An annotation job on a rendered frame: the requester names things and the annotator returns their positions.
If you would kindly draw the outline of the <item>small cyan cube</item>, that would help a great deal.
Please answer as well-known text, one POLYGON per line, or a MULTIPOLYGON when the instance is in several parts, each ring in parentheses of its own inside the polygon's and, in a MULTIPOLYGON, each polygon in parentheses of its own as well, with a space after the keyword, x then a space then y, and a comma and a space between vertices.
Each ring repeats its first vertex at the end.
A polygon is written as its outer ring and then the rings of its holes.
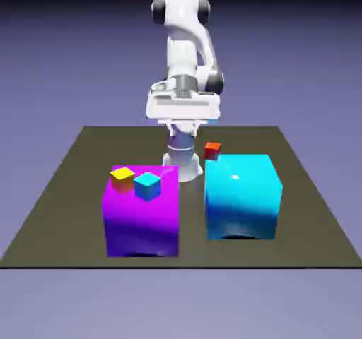
POLYGON ((151 201, 161 193, 161 178, 150 172, 141 174, 134 179, 134 193, 144 201, 151 201))

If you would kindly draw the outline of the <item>small yellow cube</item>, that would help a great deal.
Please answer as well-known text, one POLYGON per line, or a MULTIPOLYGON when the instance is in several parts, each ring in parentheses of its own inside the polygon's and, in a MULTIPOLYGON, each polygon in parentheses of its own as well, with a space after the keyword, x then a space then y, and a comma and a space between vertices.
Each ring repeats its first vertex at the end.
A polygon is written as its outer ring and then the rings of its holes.
POLYGON ((120 194, 134 189, 134 178, 135 173, 128 167, 121 167, 110 173, 111 185, 113 189, 120 194))

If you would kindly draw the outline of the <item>large cyan box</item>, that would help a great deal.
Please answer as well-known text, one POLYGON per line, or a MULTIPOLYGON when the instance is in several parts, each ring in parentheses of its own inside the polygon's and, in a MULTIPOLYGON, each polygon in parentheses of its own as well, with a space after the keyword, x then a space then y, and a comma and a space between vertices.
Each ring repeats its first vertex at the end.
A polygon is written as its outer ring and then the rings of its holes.
POLYGON ((273 239, 283 184, 267 154, 220 154, 205 161, 208 239, 273 239))

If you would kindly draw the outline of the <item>small red cube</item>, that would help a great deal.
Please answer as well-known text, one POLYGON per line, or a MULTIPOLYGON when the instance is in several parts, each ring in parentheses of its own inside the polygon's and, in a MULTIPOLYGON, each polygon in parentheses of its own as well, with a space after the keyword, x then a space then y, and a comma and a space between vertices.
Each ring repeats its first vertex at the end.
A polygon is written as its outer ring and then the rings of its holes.
POLYGON ((221 151, 221 144, 219 142, 207 141, 204 146, 204 159, 217 160, 221 151))

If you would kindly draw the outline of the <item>large purple box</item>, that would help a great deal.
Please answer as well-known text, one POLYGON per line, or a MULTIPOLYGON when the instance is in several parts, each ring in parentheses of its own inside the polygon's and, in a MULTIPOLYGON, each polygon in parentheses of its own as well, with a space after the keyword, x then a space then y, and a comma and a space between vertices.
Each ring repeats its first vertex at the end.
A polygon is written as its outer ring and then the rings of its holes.
POLYGON ((128 167, 135 178, 150 172, 161 178, 161 193, 151 201, 138 198, 134 189, 116 192, 110 174, 101 206, 109 257, 176 257, 179 252, 179 169, 174 165, 114 165, 128 167))

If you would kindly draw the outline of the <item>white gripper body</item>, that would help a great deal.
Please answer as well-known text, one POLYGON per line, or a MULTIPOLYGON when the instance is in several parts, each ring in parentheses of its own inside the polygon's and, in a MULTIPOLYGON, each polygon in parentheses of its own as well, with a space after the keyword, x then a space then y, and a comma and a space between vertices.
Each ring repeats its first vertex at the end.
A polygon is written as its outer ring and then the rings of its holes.
POLYGON ((176 97, 173 90, 150 90, 146 117, 158 121, 216 121, 220 117, 220 97, 203 92, 191 92, 191 97, 176 97))

